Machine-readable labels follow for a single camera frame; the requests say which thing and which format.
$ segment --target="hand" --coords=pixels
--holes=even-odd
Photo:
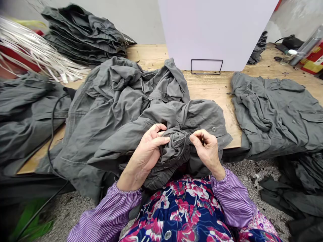
[[[202,145],[201,139],[204,139],[206,146]],[[218,155],[218,140],[214,135],[209,134],[205,129],[195,131],[189,139],[193,143],[199,158],[204,165],[212,172],[217,180],[225,178],[225,169],[220,163]]]
[[[146,180],[151,169],[156,165],[160,152],[158,146],[169,142],[169,137],[162,137],[167,127],[154,124],[143,135],[141,141],[118,180],[117,187],[122,191],[138,190]]]

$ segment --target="floral fabric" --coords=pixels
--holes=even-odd
[[[250,225],[240,229],[239,237],[234,238],[231,233],[234,230],[224,222],[209,177],[184,176],[169,181],[163,192],[155,193],[142,207],[138,218],[121,241],[281,241],[259,211]]]

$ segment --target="button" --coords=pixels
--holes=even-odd
[[[165,233],[164,238],[165,238],[165,240],[169,240],[171,236],[172,236],[172,232],[169,230],[169,231],[167,231],[167,232]]]

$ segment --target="green object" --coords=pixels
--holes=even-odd
[[[46,202],[46,200],[47,199],[35,199],[26,205],[14,232],[9,238],[10,242],[15,242],[20,231],[28,223],[31,217],[39,210],[39,208]],[[37,215],[35,217],[28,228],[24,231],[19,241],[32,242],[51,231],[54,221],[52,220],[45,224],[39,224],[39,216],[40,215]]]

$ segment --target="white wall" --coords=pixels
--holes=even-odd
[[[40,13],[45,5],[64,7],[70,1],[109,19],[139,44],[165,43],[157,0],[5,0],[4,4],[12,17],[44,21]],[[283,0],[266,26],[268,42],[291,34],[305,41],[321,23],[323,0]]]
[[[65,7],[70,2],[109,19],[139,44],[165,43],[157,0],[5,0],[4,10],[11,17],[44,21],[44,6]]]
[[[323,24],[322,0],[283,0],[266,26],[267,41],[275,42],[291,34],[306,41],[321,24]]]

